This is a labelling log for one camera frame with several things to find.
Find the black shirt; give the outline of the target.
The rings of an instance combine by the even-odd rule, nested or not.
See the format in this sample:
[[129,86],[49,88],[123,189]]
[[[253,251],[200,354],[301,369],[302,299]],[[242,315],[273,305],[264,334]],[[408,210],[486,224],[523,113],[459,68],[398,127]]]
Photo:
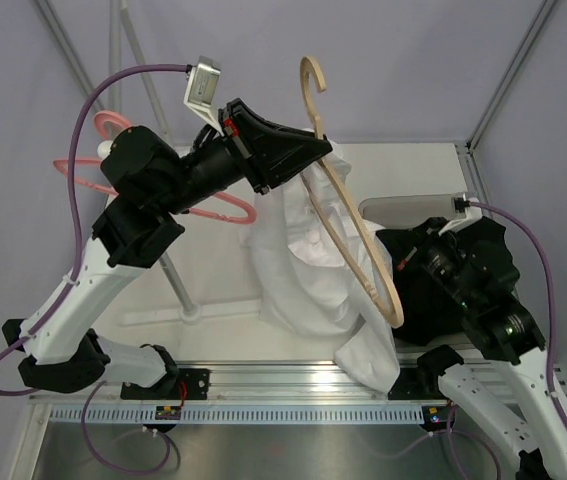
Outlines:
[[393,280],[404,313],[395,336],[425,346],[462,331],[512,298],[520,278],[505,242],[506,228],[483,217],[458,232],[440,231],[443,217],[409,229],[384,229],[377,239],[393,259]]

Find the pink hanger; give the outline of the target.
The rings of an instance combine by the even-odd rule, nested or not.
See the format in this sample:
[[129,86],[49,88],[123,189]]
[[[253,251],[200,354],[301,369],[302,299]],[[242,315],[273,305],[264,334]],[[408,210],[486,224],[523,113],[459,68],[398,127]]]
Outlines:
[[[116,112],[101,110],[95,114],[93,122],[103,137],[97,148],[99,158],[54,161],[54,166],[69,181],[117,195],[144,212],[190,213],[242,225],[256,221],[257,212],[252,205],[215,186],[217,177],[212,180],[203,178],[209,166],[225,166],[221,158],[225,152],[220,138],[209,144],[213,154],[211,160],[201,157],[201,149],[181,158],[157,134],[145,126],[132,124]],[[104,187],[78,179],[74,167],[83,164],[99,167],[111,185]],[[199,209],[197,205],[210,196],[242,208],[246,215],[232,217]]]

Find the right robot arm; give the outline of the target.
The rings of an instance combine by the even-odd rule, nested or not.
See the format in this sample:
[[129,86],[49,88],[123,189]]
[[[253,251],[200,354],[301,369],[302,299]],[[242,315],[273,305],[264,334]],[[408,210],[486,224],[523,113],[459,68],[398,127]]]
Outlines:
[[405,323],[400,339],[426,345],[462,332],[503,376],[514,413],[450,346],[417,360],[417,388],[457,404],[506,455],[519,479],[567,479],[567,396],[547,369],[548,341],[513,294],[520,278],[505,228],[481,218],[454,232],[443,218],[378,239],[393,260]]

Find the white shirt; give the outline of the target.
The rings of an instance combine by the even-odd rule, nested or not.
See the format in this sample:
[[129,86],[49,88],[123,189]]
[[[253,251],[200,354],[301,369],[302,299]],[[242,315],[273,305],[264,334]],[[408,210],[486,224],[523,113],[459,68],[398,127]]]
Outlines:
[[243,242],[262,291],[260,317],[305,339],[342,336],[333,358],[350,377],[389,392],[400,366],[392,329],[338,251],[320,206],[365,276],[377,270],[351,217],[318,164],[254,199],[256,221]]

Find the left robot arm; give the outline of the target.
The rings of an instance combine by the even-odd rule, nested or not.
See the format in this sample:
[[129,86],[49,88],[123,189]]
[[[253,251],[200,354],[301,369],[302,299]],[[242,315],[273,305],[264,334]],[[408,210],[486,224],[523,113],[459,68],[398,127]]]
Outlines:
[[94,222],[77,270],[40,312],[3,325],[6,341],[24,353],[18,371],[28,388],[69,394],[107,381],[158,399],[176,391],[180,372],[164,347],[110,341],[94,322],[183,233],[177,215],[241,180],[266,194],[332,149],[326,138],[267,121],[238,99],[218,120],[183,156],[144,126],[114,139],[101,170],[116,195]]

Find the beige wooden hanger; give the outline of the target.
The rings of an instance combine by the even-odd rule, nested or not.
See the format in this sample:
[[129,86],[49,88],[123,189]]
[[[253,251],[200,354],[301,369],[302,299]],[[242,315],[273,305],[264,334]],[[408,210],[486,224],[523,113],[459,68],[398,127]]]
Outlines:
[[[310,88],[310,80],[313,80],[317,93],[323,93],[327,89],[322,68],[316,57],[304,56],[301,59],[299,65],[299,77],[305,110],[312,124],[314,135],[318,140],[326,140],[323,120],[316,107]],[[401,327],[404,324],[404,313],[397,289],[390,276],[390,269],[384,263],[379,249],[376,246],[375,240],[373,239],[369,229],[366,227],[364,220],[358,212],[355,202],[343,181],[339,178],[334,168],[329,165],[324,158],[321,158],[318,161],[318,164],[327,176],[332,187],[336,191],[339,200],[344,205],[350,219],[352,220],[359,238],[369,255],[373,270],[377,273],[380,279],[381,287],[386,294],[387,300],[382,299],[378,289],[375,287],[374,281],[369,279],[364,271],[359,267],[354,257],[350,254],[347,244],[341,239],[335,228],[332,226],[327,214],[322,209],[309,183],[303,179],[303,184],[315,213],[318,215],[321,224],[326,229],[329,237],[333,241],[345,263],[348,265],[358,283],[361,285],[379,313],[386,320],[387,324],[391,328]]]

